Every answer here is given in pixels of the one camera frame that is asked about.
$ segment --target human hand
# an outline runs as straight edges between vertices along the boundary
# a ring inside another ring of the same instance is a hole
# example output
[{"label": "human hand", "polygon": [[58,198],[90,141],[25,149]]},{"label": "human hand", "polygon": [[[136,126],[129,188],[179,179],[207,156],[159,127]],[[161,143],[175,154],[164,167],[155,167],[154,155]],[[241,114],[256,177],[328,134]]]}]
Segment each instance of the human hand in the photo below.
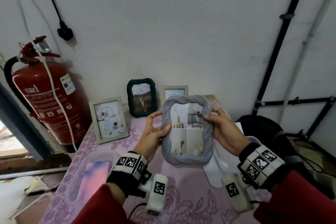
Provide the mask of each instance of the human hand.
[{"label": "human hand", "polygon": [[154,128],[153,119],[156,116],[162,115],[161,111],[154,112],[147,117],[146,127],[143,131],[143,134],[133,149],[137,154],[144,156],[147,160],[147,164],[153,159],[157,148],[162,143],[162,137],[169,133],[171,125],[168,124],[164,129],[161,126]]},{"label": "human hand", "polygon": [[251,143],[237,127],[235,122],[221,108],[214,107],[218,115],[204,115],[213,122],[213,137],[229,153],[239,157],[242,150]]}]

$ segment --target pink floral tablecloth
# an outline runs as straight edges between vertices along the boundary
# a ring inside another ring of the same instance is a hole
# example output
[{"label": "pink floral tablecloth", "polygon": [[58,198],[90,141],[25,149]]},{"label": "pink floral tablecloth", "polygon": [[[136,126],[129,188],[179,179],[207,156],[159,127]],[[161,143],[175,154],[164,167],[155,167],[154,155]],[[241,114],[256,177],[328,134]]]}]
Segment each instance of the pink floral tablecloth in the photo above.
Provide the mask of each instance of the pink floral tablecloth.
[{"label": "pink floral tablecloth", "polygon": [[[76,201],[80,181],[76,173],[82,161],[91,154],[110,151],[114,161],[125,152],[132,150],[140,139],[146,117],[133,118],[127,116],[129,137],[98,145],[96,143],[93,125],[78,149],[67,173],[59,185],[53,200],[48,206],[41,224],[67,224],[77,216],[83,205]],[[153,120],[154,126],[161,124],[161,116]],[[158,149],[148,170],[152,173],[161,173],[168,177],[168,189],[164,213],[155,217],[146,213],[145,207],[139,207],[132,214],[132,220],[146,224],[179,224],[179,223],[258,223],[252,214],[235,212],[229,202],[225,188],[213,188],[202,167],[172,166],[168,164]],[[249,191],[253,200],[268,201],[269,194],[263,190]],[[127,216],[132,209],[146,199],[130,196],[124,204]]]}]

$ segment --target gray wall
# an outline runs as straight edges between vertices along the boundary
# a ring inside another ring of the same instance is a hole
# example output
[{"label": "gray wall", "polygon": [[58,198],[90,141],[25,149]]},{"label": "gray wall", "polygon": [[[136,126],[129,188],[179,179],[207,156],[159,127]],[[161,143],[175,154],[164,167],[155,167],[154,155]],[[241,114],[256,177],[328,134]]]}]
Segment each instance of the gray wall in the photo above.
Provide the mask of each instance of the gray wall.
[{"label": "gray wall", "polygon": [[[56,0],[77,44],[52,37],[31,0],[22,0],[32,36],[47,35],[87,100],[122,96],[130,79],[189,85],[189,94],[215,94],[233,118],[249,114],[291,0]],[[35,0],[53,34],[58,26],[50,0]],[[264,101],[282,100],[284,87],[322,0],[300,0],[279,53]],[[336,94],[336,0],[332,1],[294,87],[292,98]],[[15,0],[1,0],[0,49],[5,59],[30,41]],[[305,130],[322,105],[289,107],[283,127]],[[278,108],[259,112],[276,120]],[[333,143],[336,114],[316,133]],[[336,155],[336,149],[326,149]]]}]

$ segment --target red jacket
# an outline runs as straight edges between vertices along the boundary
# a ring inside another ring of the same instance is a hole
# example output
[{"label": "red jacket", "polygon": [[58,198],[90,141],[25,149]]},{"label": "red jacket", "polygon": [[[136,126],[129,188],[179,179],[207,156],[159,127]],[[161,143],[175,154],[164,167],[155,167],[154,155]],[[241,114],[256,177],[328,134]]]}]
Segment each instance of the red jacket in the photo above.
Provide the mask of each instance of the red jacket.
[{"label": "red jacket", "polygon": [[[263,202],[254,217],[264,223],[336,223],[336,203],[319,192],[295,171],[275,188],[270,202]],[[104,184],[90,198],[72,224],[134,224]]]}]

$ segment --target fire extinguisher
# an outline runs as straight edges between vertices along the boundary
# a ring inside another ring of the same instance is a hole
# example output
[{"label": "fire extinguisher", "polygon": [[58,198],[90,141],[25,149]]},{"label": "fire extinguisher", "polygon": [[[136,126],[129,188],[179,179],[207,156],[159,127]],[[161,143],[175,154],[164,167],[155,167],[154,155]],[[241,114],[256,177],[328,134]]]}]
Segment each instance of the fire extinguisher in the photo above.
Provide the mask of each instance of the fire extinguisher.
[{"label": "fire extinguisher", "polygon": [[[34,43],[42,42],[46,36],[40,36]],[[41,53],[45,57],[56,57],[54,53]],[[47,71],[37,59],[38,53],[31,43],[26,44],[18,57],[8,60],[4,67],[6,81],[19,100],[42,122],[56,138],[65,152],[74,152],[71,134],[65,116],[51,89]],[[12,67],[21,61],[27,66],[11,74]],[[46,62],[50,70],[57,98],[60,100],[69,118],[75,146],[78,148],[89,126],[90,120],[83,109],[83,100],[75,89],[69,73],[64,65],[57,62]]]}]

